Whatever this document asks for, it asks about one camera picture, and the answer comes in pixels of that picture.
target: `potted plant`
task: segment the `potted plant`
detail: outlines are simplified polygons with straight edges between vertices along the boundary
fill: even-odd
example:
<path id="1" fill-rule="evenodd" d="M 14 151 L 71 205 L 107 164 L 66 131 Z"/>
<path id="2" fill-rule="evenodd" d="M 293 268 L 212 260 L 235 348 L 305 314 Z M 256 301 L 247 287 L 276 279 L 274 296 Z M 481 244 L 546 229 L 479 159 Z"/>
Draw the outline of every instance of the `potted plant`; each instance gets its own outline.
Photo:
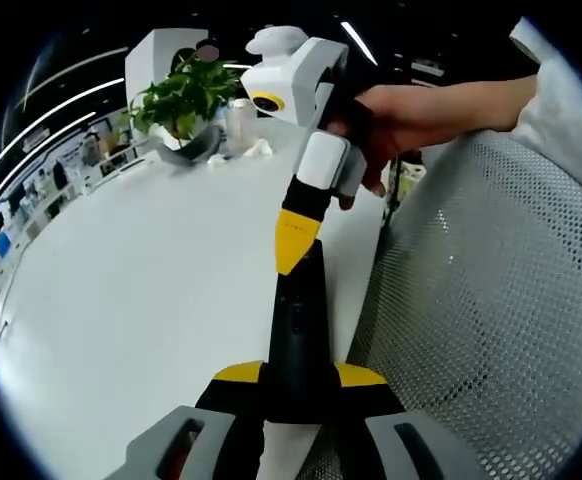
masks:
<path id="1" fill-rule="evenodd" d="M 238 74 L 224 68 L 223 61 L 205 61 L 193 49 L 176 53 L 171 73 L 158 84 L 140 92 L 142 106 L 133 106 L 125 121 L 147 135 L 153 124 L 163 126 L 180 143 L 192 138 L 200 120 L 209 122 L 216 109 L 225 105 L 239 87 Z"/>

